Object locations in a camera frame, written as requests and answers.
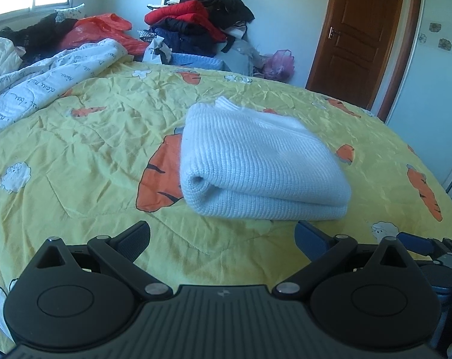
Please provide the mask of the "white knit sweater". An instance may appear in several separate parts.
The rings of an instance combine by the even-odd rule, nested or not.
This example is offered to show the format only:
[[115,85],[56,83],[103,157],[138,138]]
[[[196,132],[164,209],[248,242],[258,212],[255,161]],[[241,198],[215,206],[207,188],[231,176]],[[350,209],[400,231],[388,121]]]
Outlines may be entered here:
[[196,213],[230,219],[339,220],[352,197],[335,156],[300,121],[224,96],[188,109],[179,180]]

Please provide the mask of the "black clothes by window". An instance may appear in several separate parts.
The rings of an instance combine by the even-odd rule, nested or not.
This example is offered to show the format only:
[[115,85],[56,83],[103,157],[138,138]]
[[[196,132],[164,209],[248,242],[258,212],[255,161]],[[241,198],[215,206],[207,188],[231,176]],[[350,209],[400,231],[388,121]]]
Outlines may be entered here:
[[54,56],[58,53],[61,40],[74,28],[77,19],[64,19],[56,21],[56,14],[50,14],[38,23],[14,31],[4,27],[0,37],[9,39],[16,47],[23,47],[25,54],[21,57],[20,67],[30,66],[33,63]]

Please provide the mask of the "black clothes on pile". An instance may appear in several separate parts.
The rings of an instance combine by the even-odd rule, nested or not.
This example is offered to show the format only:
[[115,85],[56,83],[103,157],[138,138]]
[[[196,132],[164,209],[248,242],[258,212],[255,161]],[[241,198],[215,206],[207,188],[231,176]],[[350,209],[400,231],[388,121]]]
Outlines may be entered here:
[[209,13],[210,22],[220,28],[227,29],[236,24],[251,23],[255,16],[242,0],[197,0]]

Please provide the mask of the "white floral wardrobe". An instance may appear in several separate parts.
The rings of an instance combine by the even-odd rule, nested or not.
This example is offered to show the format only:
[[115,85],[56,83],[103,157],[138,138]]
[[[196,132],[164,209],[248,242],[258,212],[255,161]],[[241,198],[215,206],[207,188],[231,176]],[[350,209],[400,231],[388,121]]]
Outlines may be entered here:
[[422,0],[416,35],[387,124],[452,199],[452,0]]

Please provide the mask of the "yellow carrot print bedspread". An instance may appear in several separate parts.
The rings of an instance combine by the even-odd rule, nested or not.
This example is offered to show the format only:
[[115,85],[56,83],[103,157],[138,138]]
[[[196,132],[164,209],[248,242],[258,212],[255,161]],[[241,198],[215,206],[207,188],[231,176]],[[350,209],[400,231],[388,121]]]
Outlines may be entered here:
[[[137,265],[166,284],[274,285],[306,266],[291,221],[198,215],[170,171],[188,108],[225,96],[300,120],[343,169],[352,200],[319,227],[376,243],[410,232],[452,238],[452,199],[397,134],[365,110],[284,83],[123,59],[0,135],[2,305],[50,236],[84,244],[139,220],[151,228]],[[0,352],[13,341],[0,321]]]

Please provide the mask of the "white printed quilt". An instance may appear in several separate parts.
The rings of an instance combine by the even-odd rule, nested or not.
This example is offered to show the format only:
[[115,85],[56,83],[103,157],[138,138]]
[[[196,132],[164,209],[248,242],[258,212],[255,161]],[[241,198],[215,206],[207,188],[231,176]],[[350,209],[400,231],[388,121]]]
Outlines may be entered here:
[[0,133],[124,57],[133,60],[118,41],[107,38],[0,76]]

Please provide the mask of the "pink plastic bag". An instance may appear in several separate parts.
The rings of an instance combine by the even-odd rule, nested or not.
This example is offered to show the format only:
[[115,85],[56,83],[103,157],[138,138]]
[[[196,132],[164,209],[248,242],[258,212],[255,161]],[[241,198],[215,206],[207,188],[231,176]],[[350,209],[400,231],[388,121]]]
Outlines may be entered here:
[[264,63],[262,74],[266,80],[287,83],[294,75],[294,57],[289,49],[276,51]]

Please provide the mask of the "brown wooden door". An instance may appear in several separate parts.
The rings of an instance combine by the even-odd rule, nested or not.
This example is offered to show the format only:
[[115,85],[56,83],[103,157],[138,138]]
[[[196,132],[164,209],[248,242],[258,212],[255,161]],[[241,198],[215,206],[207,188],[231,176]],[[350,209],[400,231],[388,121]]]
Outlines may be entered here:
[[[328,0],[306,88],[370,110],[397,34],[403,0]],[[328,39],[329,28],[341,32]]]

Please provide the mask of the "white crumpled plastic bag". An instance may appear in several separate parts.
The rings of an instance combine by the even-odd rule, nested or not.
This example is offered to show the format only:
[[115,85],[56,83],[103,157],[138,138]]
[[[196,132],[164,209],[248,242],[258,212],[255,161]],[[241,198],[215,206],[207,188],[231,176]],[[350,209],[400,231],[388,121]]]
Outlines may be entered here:
[[158,65],[169,65],[172,59],[172,50],[161,36],[155,37],[147,46],[142,61]]

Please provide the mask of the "light blue knit blanket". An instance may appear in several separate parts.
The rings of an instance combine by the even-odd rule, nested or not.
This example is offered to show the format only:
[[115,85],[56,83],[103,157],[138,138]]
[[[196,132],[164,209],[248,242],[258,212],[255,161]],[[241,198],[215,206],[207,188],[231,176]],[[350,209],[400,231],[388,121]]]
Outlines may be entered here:
[[230,69],[227,64],[216,57],[205,57],[195,54],[181,54],[173,53],[171,55],[170,64],[173,66],[180,66],[183,68],[199,68],[204,70],[214,70],[229,72]]

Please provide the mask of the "grey plastic wrapped bundle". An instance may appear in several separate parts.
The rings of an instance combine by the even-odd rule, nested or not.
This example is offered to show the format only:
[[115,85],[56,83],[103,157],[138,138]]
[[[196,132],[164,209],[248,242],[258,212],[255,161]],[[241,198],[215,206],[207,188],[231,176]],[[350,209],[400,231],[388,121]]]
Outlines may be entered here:
[[266,60],[248,41],[242,39],[218,43],[216,51],[215,57],[222,60],[229,71],[247,76],[260,72]]

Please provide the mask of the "red plastic bag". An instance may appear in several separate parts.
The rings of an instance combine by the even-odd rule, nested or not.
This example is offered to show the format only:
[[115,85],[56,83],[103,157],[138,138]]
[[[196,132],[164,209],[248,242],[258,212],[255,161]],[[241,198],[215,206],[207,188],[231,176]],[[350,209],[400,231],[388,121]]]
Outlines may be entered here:
[[58,49],[75,49],[83,44],[113,39],[130,55],[143,55],[149,43],[128,35],[130,30],[131,22],[114,13],[89,16],[75,23],[73,29],[59,42]]

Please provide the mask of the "navy blue jacket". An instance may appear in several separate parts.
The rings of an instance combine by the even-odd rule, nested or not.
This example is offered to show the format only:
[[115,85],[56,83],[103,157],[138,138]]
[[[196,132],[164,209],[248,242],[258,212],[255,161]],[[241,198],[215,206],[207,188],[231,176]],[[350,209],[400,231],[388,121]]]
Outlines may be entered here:
[[180,54],[213,57],[217,53],[215,40],[206,28],[187,21],[165,18],[149,28],[164,39],[166,45]]

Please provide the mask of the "red jacket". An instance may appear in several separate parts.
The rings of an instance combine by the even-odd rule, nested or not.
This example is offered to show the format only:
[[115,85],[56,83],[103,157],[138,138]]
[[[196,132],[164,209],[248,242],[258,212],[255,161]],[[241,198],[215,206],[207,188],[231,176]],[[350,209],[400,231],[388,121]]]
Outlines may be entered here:
[[145,23],[149,26],[159,23],[162,19],[178,19],[205,28],[217,42],[226,41],[227,36],[216,28],[209,19],[209,13],[203,4],[197,0],[180,2],[171,6],[160,7],[145,15]]

